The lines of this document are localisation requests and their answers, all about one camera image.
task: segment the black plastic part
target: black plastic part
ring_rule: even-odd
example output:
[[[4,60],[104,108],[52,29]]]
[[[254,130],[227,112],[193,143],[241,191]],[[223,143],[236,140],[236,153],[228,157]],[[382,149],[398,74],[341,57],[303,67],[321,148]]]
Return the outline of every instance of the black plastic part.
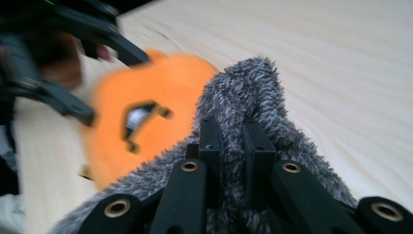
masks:
[[[202,161],[176,163],[149,233],[206,233],[206,192],[207,166]]]
[[[7,48],[7,67],[3,67],[6,70],[6,77],[12,76],[24,89],[38,89],[42,79],[25,42],[16,34],[2,33],[0,44]]]
[[[206,205],[209,208],[220,206],[222,150],[222,136],[218,123],[212,117],[203,119],[200,127],[199,156],[200,160],[207,165],[208,196]]]
[[[0,36],[0,43],[7,48],[7,67],[1,75],[0,99],[13,101],[15,97],[43,101],[62,115],[70,115],[81,123],[90,125],[94,111],[71,95],[56,82],[42,79],[24,41],[15,34]]]
[[[364,233],[304,166],[278,161],[270,181],[298,233]]]
[[[132,195],[115,194],[100,201],[82,224],[78,234],[141,233],[142,203]]]
[[[398,203],[381,197],[361,199],[356,219],[367,233],[413,233],[413,214]]]
[[[244,156],[246,159],[246,201],[250,208],[267,207],[265,187],[267,174],[276,161],[276,149],[256,121],[246,119],[243,124]]]
[[[145,52],[119,33],[117,25],[112,20],[99,19],[66,7],[56,7],[55,12],[56,27],[81,40],[112,48],[118,52],[118,59],[124,64],[135,65],[149,61]]]

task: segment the wood grain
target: wood grain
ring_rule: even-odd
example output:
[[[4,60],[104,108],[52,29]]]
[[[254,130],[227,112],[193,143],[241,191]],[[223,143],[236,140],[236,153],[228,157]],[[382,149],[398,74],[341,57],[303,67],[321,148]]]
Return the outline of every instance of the wood grain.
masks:
[[[120,17],[141,48],[186,52],[219,69],[256,56],[276,62],[288,117],[357,198],[383,196],[413,211],[413,3],[411,1],[156,1]],[[87,99],[122,65],[83,58]],[[78,124],[21,101],[20,173],[28,233],[94,194]]]

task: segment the orange jack-o-lantern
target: orange jack-o-lantern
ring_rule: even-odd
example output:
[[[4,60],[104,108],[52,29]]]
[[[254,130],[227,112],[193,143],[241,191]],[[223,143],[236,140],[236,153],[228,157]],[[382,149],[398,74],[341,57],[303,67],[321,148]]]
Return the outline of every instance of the orange jack-o-lantern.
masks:
[[[92,127],[83,127],[91,178],[104,189],[191,132],[196,103],[217,73],[190,55],[148,52],[150,62],[103,78]]]

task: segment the gray plush fabric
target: gray plush fabric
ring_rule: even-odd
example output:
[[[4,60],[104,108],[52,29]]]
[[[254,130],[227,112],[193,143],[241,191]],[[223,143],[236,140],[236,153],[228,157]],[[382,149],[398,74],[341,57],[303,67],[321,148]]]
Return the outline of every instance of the gray plush fabric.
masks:
[[[282,159],[306,166],[335,199],[354,206],[356,201],[342,179],[333,172],[315,145],[286,118],[283,90],[277,70],[267,58],[250,58],[225,69],[205,86],[198,103],[193,133],[153,162],[145,164],[65,217],[51,233],[76,233],[87,215],[103,198],[126,193],[145,199],[165,186],[172,166],[185,155],[188,143],[198,143],[201,119],[218,121],[224,144],[224,202],[220,211],[207,211],[208,233],[270,233],[264,212],[244,204],[242,123],[247,116],[265,130]]]

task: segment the gray fuzzy fabric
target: gray fuzzy fabric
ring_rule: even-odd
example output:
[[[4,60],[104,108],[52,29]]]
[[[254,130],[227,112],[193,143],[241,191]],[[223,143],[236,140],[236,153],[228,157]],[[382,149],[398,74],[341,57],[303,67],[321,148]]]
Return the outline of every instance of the gray fuzzy fabric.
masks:
[[[287,120],[283,89],[277,70],[267,58],[250,58],[225,69],[205,86],[198,103],[193,133],[173,149],[165,151],[65,217],[51,233],[76,233],[102,199],[125,193],[145,199],[166,185],[173,165],[182,160],[188,143],[198,143],[200,121],[213,116],[220,125],[224,144],[223,206],[207,211],[208,233],[270,233],[264,212],[245,205],[245,160],[242,124],[245,117],[257,121],[284,160],[305,165],[335,199],[354,206],[356,200],[342,179],[333,172],[315,145]]]

